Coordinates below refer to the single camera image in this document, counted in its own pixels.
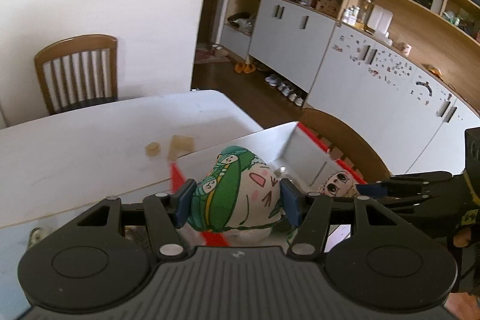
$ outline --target dark brown floor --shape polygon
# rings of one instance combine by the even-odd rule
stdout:
[[[298,121],[301,115],[301,108],[265,82],[268,74],[236,74],[232,63],[195,64],[193,71],[191,88],[224,93],[264,128]]]

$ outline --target shoe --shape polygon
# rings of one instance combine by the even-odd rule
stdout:
[[[303,105],[303,98],[302,97],[298,97],[296,100],[295,100],[295,104],[297,106],[302,106]]]
[[[294,91],[294,88],[292,86],[285,86],[285,88],[282,91],[282,94],[285,95],[285,97],[288,97],[293,91]]]
[[[279,76],[275,76],[274,78],[272,78],[271,81],[268,82],[268,84],[272,87],[277,87],[279,83],[280,83],[280,77]]]
[[[256,69],[257,67],[255,66],[255,64],[246,64],[243,72],[245,74],[251,74],[252,72],[255,72]]]
[[[273,79],[276,78],[276,77],[278,77],[278,76],[275,75],[275,74],[272,74],[272,75],[270,75],[270,76],[267,76],[267,77],[265,78],[265,82],[270,83],[270,81],[273,80]]]
[[[245,63],[240,63],[240,62],[237,62],[236,65],[235,65],[235,72],[237,74],[241,74],[243,72],[243,69],[245,68]]]
[[[283,91],[283,89],[284,89],[286,86],[287,86],[287,85],[286,85],[285,82],[281,82],[281,83],[278,85],[277,89],[278,89],[279,91]]]

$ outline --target wooden back panel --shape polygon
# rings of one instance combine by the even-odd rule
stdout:
[[[390,178],[390,172],[374,149],[339,119],[320,110],[306,108],[302,111],[300,122],[317,133],[322,141],[327,141],[334,159],[341,158],[352,165],[352,169],[359,172],[367,183]]]
[[[88,34],[57,41],[34,58],[49,113],[83,100],[114,97],[117,90],[117,39]]]

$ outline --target chair backrest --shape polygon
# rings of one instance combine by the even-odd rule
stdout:
[[[330,148],[334,159],[341,158],[367,181],[390,178],[385,163],[374,149],[351,127],[330,114],[315,109],[303,109],[300,118]]]
[[[40,89],[50,114],[117,92],[117,39],[87,34],[57,41],[35,56]]]

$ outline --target table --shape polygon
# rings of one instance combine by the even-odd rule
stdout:
[[[16,268],[32,228],[56,229],[108,195],[125,203],[167,190],[174,134],[194,137],[199,150],[260,130],[217,91],[123,100],[0,130],[0,320],[28,308]],[[161,152],[149,157],[152,141]]]

